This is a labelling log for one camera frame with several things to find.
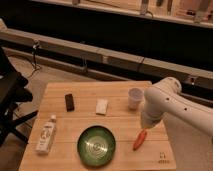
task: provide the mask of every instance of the floor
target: floor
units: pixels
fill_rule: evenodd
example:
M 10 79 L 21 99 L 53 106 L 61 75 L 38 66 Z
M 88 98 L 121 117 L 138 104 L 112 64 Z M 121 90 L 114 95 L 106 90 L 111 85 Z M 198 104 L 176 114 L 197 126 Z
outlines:
M 13 65 L 24 76 L 28 77 L 32 72 L 32 66 L 27 61 L 10 58 Z M 92 78 L 68 73 L 47 66 L 37 71 L 29 78 L 28 89 L 33 93 L 34 100 L 31 103 L 20 105 L 16 111 L 19 116 L 38 109 L 42 94 L 48 82 L 62 81 L 97 81 Z M 177 163 L 177 171 L 212 171 L 213 170 L 213 144 L 211 137 L 192 128 L 190 125 L 165 114 L 165 126 Z M 19 128 L 26 135 L 30 134 L 31 128 L 22 125 Z M 16 171 L 22 160 L 25 144 L 12 134 L 0 147 L 0 171 Z

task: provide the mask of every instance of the carrot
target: carrot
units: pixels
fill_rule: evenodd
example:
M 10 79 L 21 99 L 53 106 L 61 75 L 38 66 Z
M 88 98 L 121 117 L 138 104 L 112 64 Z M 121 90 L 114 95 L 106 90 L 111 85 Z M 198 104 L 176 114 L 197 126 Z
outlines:
M 143 129 L 133 144 L 134 151 L 137 150 L 143 144 L 144 140 L 146 139 L 146 135 L 147 135 L 147 132 L 145 129 Z

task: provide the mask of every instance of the chair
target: chair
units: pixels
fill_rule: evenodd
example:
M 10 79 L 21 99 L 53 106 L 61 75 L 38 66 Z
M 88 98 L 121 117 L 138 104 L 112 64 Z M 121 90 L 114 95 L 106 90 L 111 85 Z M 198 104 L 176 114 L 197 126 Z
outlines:
M 7 135 L 13 133 L 25 143 L 28 138 L 16 127 L 37 115 L 37 111 L 13 119 L 13 111 L 18 107 L 17 102 L 32 101 L 32 93 L 24 88 L 28 80 L 21 75 L 8 60 L 0 46 L 0 146 Z

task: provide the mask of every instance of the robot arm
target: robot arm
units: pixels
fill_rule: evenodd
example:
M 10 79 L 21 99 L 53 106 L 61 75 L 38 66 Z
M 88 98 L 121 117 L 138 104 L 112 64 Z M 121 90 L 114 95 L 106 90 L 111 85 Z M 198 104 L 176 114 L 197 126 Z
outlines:
M 154 127 L 167 112 L 213 137 L 213 109 L 181 97 L 178 95 L 180 92 L 181 84 L 173 77 L 167 77 L 145 90 L 142 128 Z

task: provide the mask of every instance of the wooden tabletop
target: wooden tabletop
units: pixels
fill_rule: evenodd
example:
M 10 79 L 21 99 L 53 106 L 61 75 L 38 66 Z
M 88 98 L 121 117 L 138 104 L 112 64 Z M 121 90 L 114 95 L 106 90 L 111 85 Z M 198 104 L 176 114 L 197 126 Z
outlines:
M 175 159 L 163 122 L 148 131 L 144 144 L 136 151 L 132 145 L 141 131 L 140 113 L 144 100 L 136 111 L 128 109 L 128 90 L 133 87 L 145 90 L 148 81 L 70 82 L 50 83 L 44 93 L 39 113 L 26 147 L 21 171 L 80 171 L 86 168 L 77 152 L 77 141 L 88 127 L 107 127 L 116 139 L 112 161 L 92 170 L 172 170 Z M 67 112 L 64 95 L 72 93 L 75 111 Z M 107 99 L 105 116 L 95 114 L 97 99 Z M 39 156 L 35 147 L 41 130 L 50 116 L 57 116 L 57 131 L 48 155 Z

